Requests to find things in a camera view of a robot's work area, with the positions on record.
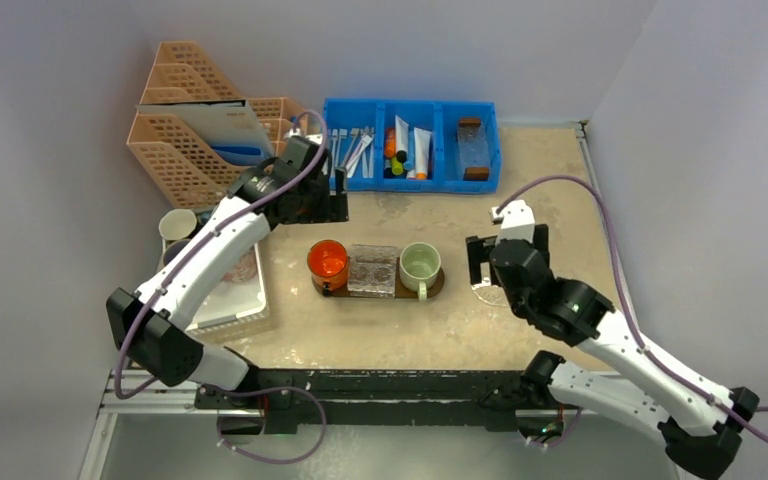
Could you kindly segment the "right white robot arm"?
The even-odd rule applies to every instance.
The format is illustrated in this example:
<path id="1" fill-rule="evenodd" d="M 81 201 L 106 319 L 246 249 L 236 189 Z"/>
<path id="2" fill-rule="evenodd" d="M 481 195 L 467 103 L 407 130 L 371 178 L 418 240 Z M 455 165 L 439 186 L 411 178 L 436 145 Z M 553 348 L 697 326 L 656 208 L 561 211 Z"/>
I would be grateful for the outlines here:
<path id="1" fill-rule="evenodd" d="M 521 381 L 536 407 L 576 404 L 634 428 L 663 446 L 667 457 L 700 479 L 731 466 L 742 432 L 759 406 L 746 387 L 728 388 L 689 368 L 641 334 L 622 311 L 590 285 L 557 277 L 549 266 L 548 228 L 531 240 L 466 239 L 472 283 L 487 264 L 511 312 L 541 334 L 612 367 L 604 378 L 548 351 L 537 353 Z"/>

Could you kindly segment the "light green ceramic mug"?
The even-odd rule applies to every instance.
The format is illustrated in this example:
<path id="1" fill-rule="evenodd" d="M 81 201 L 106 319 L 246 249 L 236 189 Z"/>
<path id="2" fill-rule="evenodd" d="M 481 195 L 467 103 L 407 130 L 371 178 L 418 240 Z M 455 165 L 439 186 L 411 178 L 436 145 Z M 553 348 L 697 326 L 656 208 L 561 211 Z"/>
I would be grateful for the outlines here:
<path id="1" fill-rule="evenodd" d="M 441 255 L 433 245 L 415 242 L 401 252 L 399 280 L 421 302 L 425 302 L 430 298 L 431 288 L 438 280 L 441 267 Z"/>

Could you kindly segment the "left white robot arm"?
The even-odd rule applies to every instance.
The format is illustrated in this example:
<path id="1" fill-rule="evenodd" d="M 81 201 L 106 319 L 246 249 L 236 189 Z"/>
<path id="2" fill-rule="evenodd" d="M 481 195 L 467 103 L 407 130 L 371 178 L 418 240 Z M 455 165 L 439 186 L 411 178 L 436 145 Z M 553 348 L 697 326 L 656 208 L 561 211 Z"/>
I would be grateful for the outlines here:
<path id="1" fill-rule="evenodd" d="M 258 382 L 240 355 L 202 343 L 187 333 L 207 296 L 242 255 L 279 225 L 345 222 L 347 193 L 331 187 L 323 166 L 331 158 L 324 141 L 291 138 L 282 154 L 245 169 L 228 188 L 206 224 L 185 247 L 135 291 L 116 289 L 105 307 L 119 359 L 134 361 L 172 387 L 193 381 L 219 388 L 232 408 L 257 399 Z"/>

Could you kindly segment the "orange translucent cup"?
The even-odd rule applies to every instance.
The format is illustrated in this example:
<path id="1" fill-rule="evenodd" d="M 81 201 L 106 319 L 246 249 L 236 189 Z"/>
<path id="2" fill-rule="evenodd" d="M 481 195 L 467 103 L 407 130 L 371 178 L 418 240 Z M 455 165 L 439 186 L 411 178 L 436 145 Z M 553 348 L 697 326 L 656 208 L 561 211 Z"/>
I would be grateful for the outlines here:
<path id="1" fill-rule="evenodd" d="M 330 295 L 348 282 L 348 252 L 336 240 L 326 239 L 315 243 L 307 254 L 306 263 L 314 285 L 324 295 Z"/>

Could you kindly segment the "clear glass toothbrush holder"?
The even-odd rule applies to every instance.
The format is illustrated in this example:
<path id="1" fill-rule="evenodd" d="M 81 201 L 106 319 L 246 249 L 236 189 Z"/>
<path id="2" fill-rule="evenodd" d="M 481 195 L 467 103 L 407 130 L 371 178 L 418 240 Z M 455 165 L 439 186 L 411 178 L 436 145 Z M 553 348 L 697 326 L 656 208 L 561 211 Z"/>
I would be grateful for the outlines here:
<path id="1" fill-rule="evenodd" d="M 348 248 L 351 297 L 394 298 L 397 254 L 395 246 L 352 244 Z"/>

